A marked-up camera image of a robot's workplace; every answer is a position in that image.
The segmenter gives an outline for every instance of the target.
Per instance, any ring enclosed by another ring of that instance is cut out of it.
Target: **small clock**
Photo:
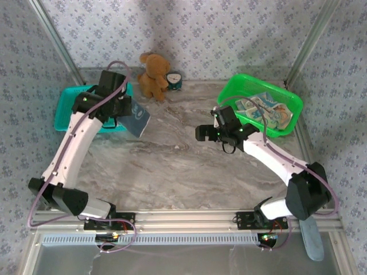
[[[168,73],[166,75],[168,82],[168,90],[178,90],[182,86],[182,76],[177,73]]]

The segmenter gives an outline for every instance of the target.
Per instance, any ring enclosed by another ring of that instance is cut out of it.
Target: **marble surface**
[[[135,98],[151,114],[140,139],[128,132],[98,134],[76,188],[116,204],[118,210],[253,208],[286,186],[255,158],[225,154],[219,144],[198,142],[195,127],[212,123],[209,111],[224,84],[185,83],[164,103]],[[275,143],[301,158],[294,134]]]

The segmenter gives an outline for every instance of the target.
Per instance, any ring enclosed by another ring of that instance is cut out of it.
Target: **floral wallpaper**
[[[186,79],[223,80],[242,72],[282,80],[324,0],[42,2],[79,68],[120,59],[136,74],[140,54],[152,51]]]
[[[2,1],[0,9],[0,274],[15,274],[34,198],[28,180],[41,175],[61,141],[54,111],[70,80],[28,2]]]
[[[326,166],[358,270],[367,274],[367,3],[342,1],[291,88]]]

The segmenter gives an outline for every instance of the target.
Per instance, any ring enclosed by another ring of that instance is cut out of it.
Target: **teddy bear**
[[[138,75],[138,82],[143,94],[147,98],[154,97],[158,101],[164,101],[164,92],[167,91],[168,82],[166,74],[170,70],[170,63],[158,54],[142,54],[140,62],[146,64],[144,74]]]

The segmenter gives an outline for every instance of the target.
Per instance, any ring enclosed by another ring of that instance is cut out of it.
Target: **plastic basket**
[[[92,86],[93,85],[67,87],[63,90],[56,109],[55,122],[54,122],[54,127],[56,131],[64,131],[64,132],[67,131],[70,123],[70,116],[72,114],[72,107],[76,96],[81,92],[87,91]],[[126,94],[132,96],[132,85],[130,83],[127,83]],[[114,120],[109,119],[107,122],[103,124],[103,127],[113,127],[114,125],[115,125]],[[120,131],[126,131],[126,129],[122,125],[118,124],[117,127],[114,129],[101,128],[101,130],[99,130],[98,133],[120,132]]]
[[[297,123],[298,117],[303,108],[302,99],[299,96],[291,93],[285,89],[274,86],[265,81],[259,80],[247,74],[236,74],[233,76],[224,87],[222,92],[219,94],[217,102],[221,103],[223,100],[231,96],[253,96],[259,93],[268,92],[275,101],[279,103],[284,103],[288,109],[293,113],[292,119],[289,125],[284,130],[270,129],[267,128],[267,136],[271,138],[277,138],[278,136],[285,136],[291,133]],[[229,100],[223,105],[230,105],[233,110],[237,110],[235,102],[238,99]],[[260,131],[264,131],[264,124],[253,119],[236,113],[242,124],[251,123],[257,127]]]

